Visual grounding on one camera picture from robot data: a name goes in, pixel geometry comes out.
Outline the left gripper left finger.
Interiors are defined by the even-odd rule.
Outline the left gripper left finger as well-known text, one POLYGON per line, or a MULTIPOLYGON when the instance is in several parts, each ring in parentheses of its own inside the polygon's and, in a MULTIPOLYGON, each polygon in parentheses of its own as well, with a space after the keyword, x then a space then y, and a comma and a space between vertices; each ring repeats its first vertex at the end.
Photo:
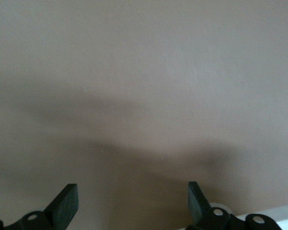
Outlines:
POLYGON ((0 230, 65 230, 78 208, 78 186, 68 184, 43 211, 27 213, 9 226, 0 220, 0 230))

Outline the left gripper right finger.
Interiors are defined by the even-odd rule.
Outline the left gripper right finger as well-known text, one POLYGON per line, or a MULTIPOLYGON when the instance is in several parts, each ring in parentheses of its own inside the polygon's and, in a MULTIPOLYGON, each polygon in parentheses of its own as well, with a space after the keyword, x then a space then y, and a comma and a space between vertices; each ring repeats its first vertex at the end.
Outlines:
POLYGON ((188 230, 281 230, 266 215, 248 214, 241 220, 221 207, 212 207, 197 182, 188 182, 188 210, 193 221, 188 230))

